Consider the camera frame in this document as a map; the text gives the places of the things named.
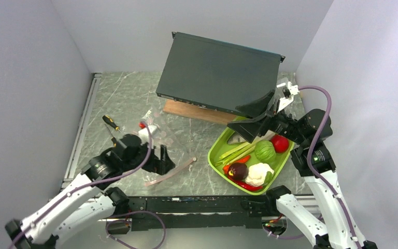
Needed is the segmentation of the white cauliflower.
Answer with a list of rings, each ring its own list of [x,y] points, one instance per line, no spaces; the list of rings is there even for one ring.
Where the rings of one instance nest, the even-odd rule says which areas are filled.
[[[248,175],[244,179],[245,183],[259,187],[269,184],[275,171],[266,163],[257,163],[248,168]]]

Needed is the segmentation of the dark rack server chassis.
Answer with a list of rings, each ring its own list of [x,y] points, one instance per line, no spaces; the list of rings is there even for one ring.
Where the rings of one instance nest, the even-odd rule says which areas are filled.
[[[182,32],[172,38],[156,89],[161,98],[241,116],[236,106],[276,89],[280,54]]]

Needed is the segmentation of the green celery stalks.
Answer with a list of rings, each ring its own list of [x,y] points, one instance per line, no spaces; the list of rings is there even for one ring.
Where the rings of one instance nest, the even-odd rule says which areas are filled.
[[[261,141],[261,140],[254,141],[253,143],[244,142],[241,145],[225,152],[224,154],[219,156],[219,158],[216,162],[216,165],[225,166],[225,165],[233,163],[247,155],[255,156],[254,148],[255,148],[256,143],[259,141]]]

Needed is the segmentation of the aluminium rail left edge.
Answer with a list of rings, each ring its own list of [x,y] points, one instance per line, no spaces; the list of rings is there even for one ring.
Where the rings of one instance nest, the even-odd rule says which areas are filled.
[[[77,166],[78,166],[78,160],[81,154],[82,146],[83,146],[83,140],[87,131],[87,127],[89,124],[89,119],[90,115],[93,109],[93,105],[96,99],[96,94],[101,82],[101,77],[102,73],[94,73],[90,90],[87,96],[87,100],[79,121],[79,127],[77,130],[77,135],[74,141],[74,145],[72,148],[72,152],[70,154],[70,159],[68,161],[68,165],[64,174],[64,178],[62,180],[61,188],[60,190],[64,189],[74,178],[76,171],[77,171]]]

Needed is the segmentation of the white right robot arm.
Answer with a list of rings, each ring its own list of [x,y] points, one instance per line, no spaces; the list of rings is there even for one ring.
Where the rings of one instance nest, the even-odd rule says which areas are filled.
[[[298,144],[291,158],[311,189],[322,219],[301,206],[285,186],[267,191],[264,204],[267,213],[287,217],[313,248],[376,248],[376,243],[365,238],[352,218],[339,186],[335,163],[324,144],[333,133],[329,93],[324,93],[325,110],[312,109],[298,120],[284,113],[295,95],[296,91],[287,90],[282,99],[276,99],[270,92],[259,100],[238,106],[237,110],[246,119],[228,124],[248,142],[272,131]]]

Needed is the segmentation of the wooden block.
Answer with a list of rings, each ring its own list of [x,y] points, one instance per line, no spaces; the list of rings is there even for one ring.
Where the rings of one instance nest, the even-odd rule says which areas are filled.
[[[181,117],[217,123],[221,125],[227,125],[227,123],[237,117],[234,114],[210,110],[183,102],[176,102],[173,100],[166,101],[163,107],[163,112]]]

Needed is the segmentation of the green cabbage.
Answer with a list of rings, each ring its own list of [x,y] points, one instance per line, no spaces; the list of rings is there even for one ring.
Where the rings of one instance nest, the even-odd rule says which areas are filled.
[[[261,140],[256,143],[254,154],[261,163],[272,163],[276,158],[275,148],[272,142],[267,140]]]

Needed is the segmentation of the black yellow screwdriver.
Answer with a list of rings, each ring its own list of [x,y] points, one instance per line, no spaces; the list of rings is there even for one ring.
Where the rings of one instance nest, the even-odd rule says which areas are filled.
[[[114,130],[120,132],[120,127],[114,122],[114,120],[109,117],[108,115],[103,115],[102,120],[104,123],[110,127],[112,127]]]
[[[111,137],[111,142],[112,142],[112,146],[113,147],[117,147],[117,139],[116,139],[116,137],[113,135],[113,133],[112,133],[112,131],[111,131],[111,129],[109,128],[109,126],[108,125],[106,125],[106,124],[104,124],[104,126],[105,126],[105,128],[107,129],[107,131],[108,131],[108,133],[109,133],[109,135],[110,135],[110,137]]]

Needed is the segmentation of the green plastic tray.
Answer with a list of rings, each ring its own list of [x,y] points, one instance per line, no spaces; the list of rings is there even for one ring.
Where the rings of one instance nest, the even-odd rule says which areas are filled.
[[[230,128],[225,128],[218,139],[214,142],[211,149],[208,152],[208,164],[213,168],[224,180],[229,182],[236,188],[248,193],[250,195],[258,196],[265,193],[272,183],[277,178],[285,166],[286,161],[290,156],[290,152],[294,147],[294,142],[288,141],[289,146],[287,150],[282,153],[276,153],[272,162],[268,165],[273,170],[271,176],[266,178],[266,181],[262,186],[251,187],[245,183],[244,180],[232,180],[229,178],[229,166],[236,162],[244,163],[248,168],[260,163],[261,161],[255,156],[255,145],[260,139],[259,137],[254,140],[253,143],[247,143],[245,141],[237,142],[235,144],[229,144],[228,141],[236,133]]]

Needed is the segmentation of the dark purple eggplant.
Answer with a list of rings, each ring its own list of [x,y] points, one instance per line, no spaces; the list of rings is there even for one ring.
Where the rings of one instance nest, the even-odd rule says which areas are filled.
[[[230,166],[228,176],[234,180],[244,180],[248,176],[248,167],[242,163],[233,164]]]

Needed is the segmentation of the grey fish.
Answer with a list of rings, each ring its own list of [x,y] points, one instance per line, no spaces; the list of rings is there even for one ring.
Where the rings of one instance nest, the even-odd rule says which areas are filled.
[[[228,145],[244,143],[246,140],[239,134],[233,133],[227,140]]]

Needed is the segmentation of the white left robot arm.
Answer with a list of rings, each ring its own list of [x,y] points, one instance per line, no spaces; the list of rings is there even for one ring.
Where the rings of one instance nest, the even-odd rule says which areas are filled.
[[[12,219],[5,230],[10,248],[56,248],[76,232],[102,218],[123,217],[130,211],[129,198],[123,190],[111,187],[139,169],[164,175],[175,168],[167,147],[160,155],[151,141],[126,134],[112,139],[113,146],[90,159],[82,171],[38,211],[28,217]]]

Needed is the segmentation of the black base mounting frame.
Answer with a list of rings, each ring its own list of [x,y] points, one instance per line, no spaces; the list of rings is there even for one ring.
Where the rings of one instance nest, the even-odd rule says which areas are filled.
[[[115,208],[113,218],[125,218],[132,231],[160,228],[244,227],[260,229],[275,220],[266,196],[129,197]]]

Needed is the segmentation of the clear zip top bag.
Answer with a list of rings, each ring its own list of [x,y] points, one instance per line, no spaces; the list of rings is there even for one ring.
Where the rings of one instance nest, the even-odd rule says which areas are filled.
[[[186,146],[180,143],[180,140],[170,129],[168,121],[161,111],[153,107],[144,114],[143,120],[149,125],[153,145],[157,147],[155,149],[156,155],[160,155],[160,146],[165,145],[167,146],[170,159],[175,163],[175,167],[167,174],[157,175],[155,173],[147,173],[144,176],[144,185],[150,187],[159,184],[168,179],[173,179],[176,175],[187,169],[191,169],[197,158],[191,155]]]

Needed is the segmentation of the red tomato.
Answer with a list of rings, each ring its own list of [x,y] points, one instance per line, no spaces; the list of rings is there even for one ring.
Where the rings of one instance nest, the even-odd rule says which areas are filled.
[[[270,142],[272,143],[275,152],[279,154],[286,152],[289,148],[288,139],[278,134],[274,135]]]

